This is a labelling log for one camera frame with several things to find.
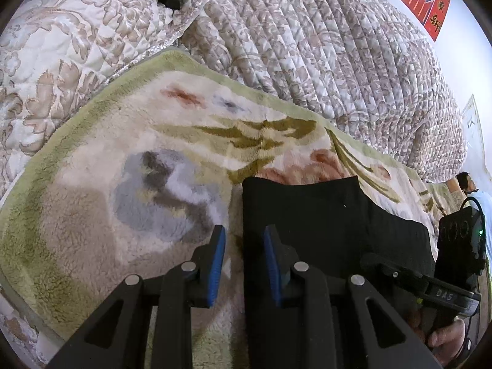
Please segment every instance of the white wall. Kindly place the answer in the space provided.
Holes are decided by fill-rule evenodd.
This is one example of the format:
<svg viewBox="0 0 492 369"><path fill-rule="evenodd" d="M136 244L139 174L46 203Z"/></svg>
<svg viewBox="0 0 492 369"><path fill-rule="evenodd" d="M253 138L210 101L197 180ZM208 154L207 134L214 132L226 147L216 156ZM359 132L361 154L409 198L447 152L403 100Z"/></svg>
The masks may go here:
<svg viewBox="0 0 492 369"><path fill-rule="evenodd" d="M492 46L463 0L451 0L435 50L460 109L475 96L492 169Z"/></svg>

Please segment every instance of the fleece blanket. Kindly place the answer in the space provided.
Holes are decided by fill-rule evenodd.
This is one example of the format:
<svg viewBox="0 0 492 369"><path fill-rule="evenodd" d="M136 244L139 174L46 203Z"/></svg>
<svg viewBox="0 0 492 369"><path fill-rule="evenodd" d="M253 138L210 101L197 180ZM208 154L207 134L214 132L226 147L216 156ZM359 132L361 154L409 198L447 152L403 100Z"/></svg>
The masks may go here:
<svg viewBox="0 0 492 369"><path fill-rule="evenodd" d="M211 0L181 38L209 68L309 108L444 182L466 157L427 35L386 0Z"/></svg>
<svg viewBox="0 0 492 369"><path fill-rule="evenodd" d="M193 360L247 367L241 183L248 176L288 185L358 176L373 202L427 226L434 257L434 229L456 209L444 189L427 189L415 170L321 115L168 50L58 129L7 196L0 283L15 309L0 325L42 362L40 340L50 339L53 353L126 275L167 272L222 224L220 292L213 309L193 311Z"/></svg>

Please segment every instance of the blue gripper pad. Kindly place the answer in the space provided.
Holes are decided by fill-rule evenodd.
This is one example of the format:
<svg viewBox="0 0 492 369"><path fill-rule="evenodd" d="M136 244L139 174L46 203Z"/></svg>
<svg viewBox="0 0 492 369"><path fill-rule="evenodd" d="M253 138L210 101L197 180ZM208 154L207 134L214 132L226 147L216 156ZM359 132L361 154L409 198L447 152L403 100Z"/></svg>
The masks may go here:
<svg viewBox="0 0 492 369"><path fill-rule="evenodd" d="M225 253L225 229L222 226L215 226L215 229L213 229L210 245L213 244L216 244L216 248L213 252L207 282L207 302L210 307L217 298L220 274L222 272L222 261Z"/></svg>
<svg viewBox="0 0 492 369"><path fill-rule="evenodd" d="M270 236L269 227L267 227L263 233L263 246L265 249L265 258L267 260L268 277L270 278L272 298L275 301L275 305L279 307L282 299L282 279L280 275L279 263L275 254L272 238Z"/></svg>

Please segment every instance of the chinese characters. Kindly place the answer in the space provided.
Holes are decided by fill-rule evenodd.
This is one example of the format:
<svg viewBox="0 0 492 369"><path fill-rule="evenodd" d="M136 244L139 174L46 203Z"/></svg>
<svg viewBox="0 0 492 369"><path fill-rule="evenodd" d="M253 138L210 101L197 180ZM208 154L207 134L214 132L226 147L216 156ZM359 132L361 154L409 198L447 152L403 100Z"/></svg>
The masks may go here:
<svg viewBox="0 0 492 369"><path fill-rule="evenodd" d="M437 19L437 14L434 14L434 16L432 16L432 18L430 18L430 24L435 27L436 32L441 30L442 21L439 21Z"/></svg>

